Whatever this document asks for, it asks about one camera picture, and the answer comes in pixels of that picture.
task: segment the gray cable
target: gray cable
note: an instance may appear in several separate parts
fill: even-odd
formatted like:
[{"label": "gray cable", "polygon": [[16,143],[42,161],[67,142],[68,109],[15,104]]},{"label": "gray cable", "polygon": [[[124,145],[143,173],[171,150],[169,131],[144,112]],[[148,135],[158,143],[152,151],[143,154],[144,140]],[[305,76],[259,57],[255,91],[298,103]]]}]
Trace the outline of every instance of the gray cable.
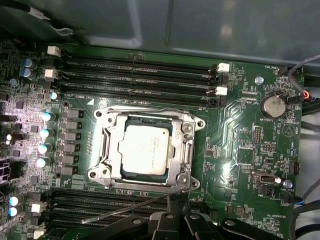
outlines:
[{"label": "gray cable", "polygon": [[298,81],[292,76],[294,71],[297,70],[298,68],[301,68],[303,65],[307,64],[307,63],[310,63],[310,62],[313,62],[315,60],[318,60],[320,59],[320,54],[319,55],[316,55],[316,56],[312,56],[312,57],[309,57],[301,62],[299,62],[297,65],[295,65],[288,73],[288,79],[290,81],[290,83],[292,83],[292,85],[298,89],[300,92],[303,92],[303,87],[298,83]]},{"label": "gray cable", "polygon": [[314,183],[312,184],[307,191],[305,191],[305,193],[302,195],[302,199],[304,199],[304,201],[306,201],[306,198],[314,191],[317,189],[317,187],[320,186],[320,178]]}]

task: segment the chip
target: chip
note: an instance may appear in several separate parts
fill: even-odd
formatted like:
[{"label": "chip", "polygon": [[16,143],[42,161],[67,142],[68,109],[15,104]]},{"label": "chip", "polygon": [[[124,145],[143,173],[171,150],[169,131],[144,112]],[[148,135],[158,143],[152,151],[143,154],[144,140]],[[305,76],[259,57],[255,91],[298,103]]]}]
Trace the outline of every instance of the chip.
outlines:
[{"label": "chip", "polygon": [[15,108],[16,109],[24,109],[24,102],[23,101],[17,101],[15,103]]},{"label": "chip", "polygon": [[243,207],[235,208],[235,215],[243,217],[244,214],[245,214],[245,209]]},{"label": "chip", "polygon": [[36,134],[36,133],[38,133],[38,131],[39,131],[39,127],[38,126],[33,125],[33,126],[30,127],[30,133]]},{"label": "chip", "polygon": [[169,130],[153,126],[129,125],[119,143],[122,169],[144,175],[166,172]]},{"label": "chip", "polygon": [[73,175],[76,172],[75,166],[64,166],[62,167],[62,175]]},{"label": "chip", "polygon": [[4,93],[4,92],[1,92],[0,93],[0,101],[3,101],[3,102],[7,102],[9,99],[9,95]]},{"label": "chip", "polygon": [[19,150],[13,150],[12,151],[12,157],[20,157],[20,151]]},{"label": "chip", "polygon": [[39,177],[37,175],[32,175],[30,177],[30,183],[37,184],[38,183],[38,179],[39,179]]},{"label": "chip", "polygon": [[24,218],[27,219],[31,219],[32,218],[32,212],[31,211],[26,211],[24,214]]}]

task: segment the black cable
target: black cable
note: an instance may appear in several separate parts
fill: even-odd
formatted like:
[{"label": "black cable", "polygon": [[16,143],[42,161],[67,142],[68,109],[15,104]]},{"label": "black cable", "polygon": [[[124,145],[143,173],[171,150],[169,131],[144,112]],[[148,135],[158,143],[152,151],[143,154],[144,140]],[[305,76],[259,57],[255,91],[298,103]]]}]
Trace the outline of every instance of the black cable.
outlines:
[{"label": "black cable", "polygon": [[320,200],[312,201],[310,203],[307,203],[305,205],[299,206],[295,208],[292,212],[292,215],[289,219],[289,239],[290,240],[296,240],[296,221],[300,214],[319,210],[320,209]]},{"label": "black cable", "polygon": [[305,193],[302,195],[301,198],[306,200],[306,198],[319,186],[320,186],[320,178],[305,191]]},{"label": "black cable", "polygon": [[320,224],[310,224],[295,230],[295,239],[302,237],[308,233],[320,231]]},{"label": "black cable", "polygon": [[18,9],[26,13],[29,13],[31,10],[31,8],[28,5],[13,0],[0,0],[0,6]]},{"label": "black cable", "polygon": [[306,122],[306,121],[301,121],[301,127],[303,129],[315,131],[320,133],[320,125],[314,125],[312,123]]},{"label": "black cable", "polygon": [[300,92],[302,92],[304,89],[303,87],[298,83],[298,81],[292,76],[295,72],[295,70],[297,70],[298,68],[301,68],[303,65],[307,64],[307,63],[310,63],[310,62],[313,62],[315,60],[318,60],[320,59],[320,54],[319,55],[316,55],[316,56],[312,56],[312,57],[309,57],[301,62],[299,62],[297,65],[295,65],[293,68],[291,68],[291,70],[289,71],[288,73],[288,79],[290,81],[290,83],[292,83],[292,85],[298,89]]}]

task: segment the green circuit board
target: green circuit board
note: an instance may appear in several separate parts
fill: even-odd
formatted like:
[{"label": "green circuit board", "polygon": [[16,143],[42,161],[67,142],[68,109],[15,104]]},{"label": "green circuit board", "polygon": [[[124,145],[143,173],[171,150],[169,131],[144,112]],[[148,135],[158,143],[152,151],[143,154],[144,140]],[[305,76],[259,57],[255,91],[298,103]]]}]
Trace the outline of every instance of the green circuit board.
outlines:
[{"label": "green circuit board", "polygon": [[[271,119],[263,116],[260,110],[261,100],[272,92],[279,92],[283,96],[297,95],[293,86],[285,76],[276,74],[278,66],[256,63],[236,62],[201,58],[194,56],[171,55],[152,52],[137,52],[134,50],[99,48],[75,45],[60,45],[71,54],[81,54],[95,57],[111,57],[127,59],[130,55],[143,56],[145,61],[184,64],[210,67],[213,64],[230,64],[229,81],[227,83],[227,105],[225,107],[195,107],[168,103],[128,101],[125,99],[105,98],[83,94],[64,94],[62,99],[51,101],[48,97],[50,91],[38,84],[43,77],[41,66],[37,69],[38,78],[28,80],[21,77],[21,62],[29,57],[41,61],[47,57],[43,46],[36,45],[33,52],[20,52],[10,47],[8,42],[0,44],[0,51],[8,53],[9,58],[0,60],[1,91],[9,94],[9,101],[1,103],[1,111],[9,115],[17,115],[22,125],[21,131],[29,138],[23,144],[14,144],[9,148],[1,147],[2,153],[20,151],[20,157],[15,160],[25,162],[24,175],[14,182],[18,192],[45,192],[50,188],[66,188],[85,190],[90,192],[113,192],[121,195],[159,196],[156,192],[138,192],[132,190],[110,189],[88,179],[87,170],[98,164],[99,159],[93,154],[97,150],[93,145],[93,136],[100,131],[95,125],[94,111],[112,105],[130,105],[137,107],[176,108],[190,111],[206,121],[204,129],[195,134],[192,176],[200,181],[200,188],[189,193],[192,201],[204,201],[217,211],[212,220],[217,222],[223,218],[240,219],[277,236],[288,239],[288,221],[293,205],[280,200],[281,193],[295,192],[296,176],[290,172],[291,164],[298,160],[300,124],[302,117],[301,103],[292,103],[286,106],[285,114],[279,118]],[[255,83],[255,78],[261,76],[264,82]],[[18,85],[9,85],[10,78],[17,78]],[[304,75],[300,74],[298,80],[303,83]],[[23,109],[16,109],[16,102],[24,102]],[[76,163],[76,173],[57,177],[56,165],[39,170],[35,161],[39,157],[37,147],[41,138],[30,133],[31,126],[50,128],[57,133],[63,118],[60,117],[66,110],[83,111],[81,118],[82,128],[77,130],[81,134],[79,141],[79,161]],[[58,120],[47,123],[45,126],[40,119],[43,111],[56,113]],[[48,138],[46,143],[53,146],[59,144],[59,137]],[[56,153],[46,156],[56,159]],[[252,172],[268,172],[282,179],[290,180],[293,188],[286,189],[282,185],[260,187],[252,179]],[[37,184],[30,183],[30,177],[37,175]],[[3,202],[2,224],[11,224],[1,239],[20,240],[32,237],[27,229],[34,227],[30,220],[23,218],[8,219],[8,203]],[[63,239],[77,239],[92,230],[69,228]]]}]

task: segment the black ram slot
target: black ram slot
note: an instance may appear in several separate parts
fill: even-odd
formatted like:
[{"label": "black ram slot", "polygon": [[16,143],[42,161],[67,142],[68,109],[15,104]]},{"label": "black ram slot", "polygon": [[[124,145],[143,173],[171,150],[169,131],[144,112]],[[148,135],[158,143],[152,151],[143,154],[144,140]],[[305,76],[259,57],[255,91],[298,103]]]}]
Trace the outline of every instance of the black ram slot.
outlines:
[{"label": "black ram slot", "polygon": [[[209,89],[197,88],[197,87],[182,87],[182,86],[161,86],[159,84],[152,85],[147,83],[136,83],[136,82],[119,82],[119,81],[105,81],[98,79],[80,79],[80,78],[72,78],[67,81],[68,83],[73,84],[84,84],[84,85],[96,85],[96,86],[104,86],[104,87],[119,87],[119,88],[127,88],[131,90],[138,91],[153,91],[156,93],[170,93],[170,94],[183,94],[190,96],[202,96],[206,97]],[[215,93],[215,88],[210,88],[212,93]]]},{"label": "black ram slot", "polygon": [[156,72],[137,72],[132,70],[125,69],[99,69],[99,68],[90,68],[90,67],[73,67],[73,68],[64,68],[63,73],[66,75],[72,74],[82,74],[82,75],[119,75],[122,77],[132,77],[132,78],[145,78],[145,79],[154,79],[156,81],[163,82],[173,82],[173,83],[184,83],[184,84],[194,84],[194,85],[209,85],[212,82],[212,79],[215,80],[216,76],[207,77],[197,77],[193,75],[179,75],[179,74],[162,74]]},{"label": "black ram slot", "polygon": [[185,65],[185,64],[176,64],[176,63],[165,63],[165,62],[154,62],[154,61],[145,61],[139,59],[124,59],[124,58],[111,58],[111,57],[97,57],[97,56],[81,56],[73,55],[72,58],[65,59],[68,64],[78,63],[88,63],[91,64],[110,64],[110,65],[134,65],[137,68],[145,69],[159,69],[163,71],[175,71],[175,72],[184,72],[184,73],[195,73],[208,75],[209,69],[213,67],[203,67],[203,66],[194,66],[194,65]]},{"label": "black ram slot", "polygon": [[[134,195],[122,195],[117,194],[113,192],[97,192],[97,191],[82,191],[82,190],[70,190],[65,188],[50,188],[49,192],[49,198],[55,199],[55,198],[72,198],[72,199],[81,199],[81,198],[87,198],[87,199],[108,199],[108,200],[115,200],[115,201],[122,201],[127,200],[130,202],[144,202],[151,197],[142,197],[142,196],[134,196]],[[167,201],[165,199],[161,199],[157,201],[157,203],[164,203],[167,204]]]},{"label": "black ram slot", "polygon": [[158,82],[158,83],[177,83],[177,84],[189,84],[199,85],[204,87],[215,86],[219,83],[225,83],[220,75],[211,76],[210,78],[198,78],[193,79],[185,76],[163,76],[163,75],[150,75],[140,74],[138,72],[128,71],[112,71],[112,70],[94,70],[94,69],[71,69],[64,70],[63,74],[68,78],[77,77],[82,79],[101,79],[101,80],[117,80],[121,78],[129,81],[136,82]]},{"label": "black ram slot", "polygon": [[98,96],[102,98],[114,98],[114,99],[128,99],[133,101],[147,101],[147,102],[156,102],[156,103],[167,103],[173,105],[185,105],[185,106],[195,106],[195,107],[225,107],[227,101],[225,98],[209,98],[209,99],[190,99],[190,98],[181,98],[177,99],[174,97],[168,96],[159,96],[154,94],[143,94],[135,92],[120,92],[120,91],[110,91],[110,90],[101,90],[101,89],[92,89],[92,88],[81,88],[81,87],[69,87],[62,86],[62,93],[65,94],[80,94],[80,95],[91,95]]}]

